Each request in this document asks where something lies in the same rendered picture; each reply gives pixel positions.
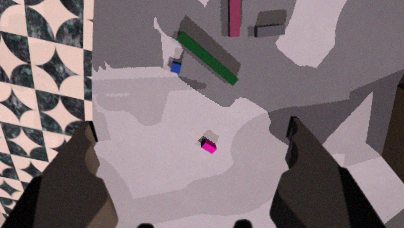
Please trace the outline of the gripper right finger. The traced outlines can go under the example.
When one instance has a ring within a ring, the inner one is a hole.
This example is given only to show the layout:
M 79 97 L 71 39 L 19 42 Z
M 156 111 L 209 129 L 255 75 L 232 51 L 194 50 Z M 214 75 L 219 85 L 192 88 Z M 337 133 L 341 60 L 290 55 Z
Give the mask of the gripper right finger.
M 386 228 L 347 168 L 341 167 L 297 116 L 270 218 L 276 228 Z

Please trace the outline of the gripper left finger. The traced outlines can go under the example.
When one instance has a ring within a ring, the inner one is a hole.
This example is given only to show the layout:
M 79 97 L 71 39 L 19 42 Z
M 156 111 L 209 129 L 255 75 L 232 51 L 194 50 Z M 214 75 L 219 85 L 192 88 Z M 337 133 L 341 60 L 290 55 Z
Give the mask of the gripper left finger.
M 43 172 L 32 178 L 1 228 L 116 228 L 118 215 L 85 121 Z

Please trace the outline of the grey rod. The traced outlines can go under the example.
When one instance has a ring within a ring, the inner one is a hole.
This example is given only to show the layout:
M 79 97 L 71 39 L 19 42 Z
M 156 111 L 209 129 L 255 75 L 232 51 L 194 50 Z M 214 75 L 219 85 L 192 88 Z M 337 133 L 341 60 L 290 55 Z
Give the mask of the grey rod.
M 270 25 L 270 26 L 260 26 L 254 27 L 254 37 L 268 37 L 285 35 L 285 25 Z

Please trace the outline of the green rod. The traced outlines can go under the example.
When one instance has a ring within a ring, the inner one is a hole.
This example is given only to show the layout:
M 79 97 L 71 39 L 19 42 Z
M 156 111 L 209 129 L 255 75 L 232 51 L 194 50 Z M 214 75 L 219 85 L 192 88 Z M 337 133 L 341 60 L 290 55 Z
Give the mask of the green rod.
M 185 32 L 181 32 L 177 41 L 189 49 L 193 54 L 200 58 L 222 78 L 224 78 L 232 86 L 238 81 L 238 78 L 232 74 L 226 67 L 224 67 L 218 60 L 216 60 L 211 54 L 203 49 L 198 43 L 190 38 Z

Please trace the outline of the magenta rectangular block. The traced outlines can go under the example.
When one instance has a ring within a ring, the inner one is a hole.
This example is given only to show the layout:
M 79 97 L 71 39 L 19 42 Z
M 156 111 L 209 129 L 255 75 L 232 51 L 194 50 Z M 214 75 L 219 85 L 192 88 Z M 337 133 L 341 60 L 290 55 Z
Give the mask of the magenta rectangular block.
M 210 152 L 210 153 L 213 153 L 214 151 L 217 150 L 216 145 L 213 144 L 212 142 L 210 142 L 210 141 L 207 140 L 207 139 L 204 139 L 204 140 L 201 142 L 201 148 L 205 149 L 206 151 L 208 151 L 208 152 Z

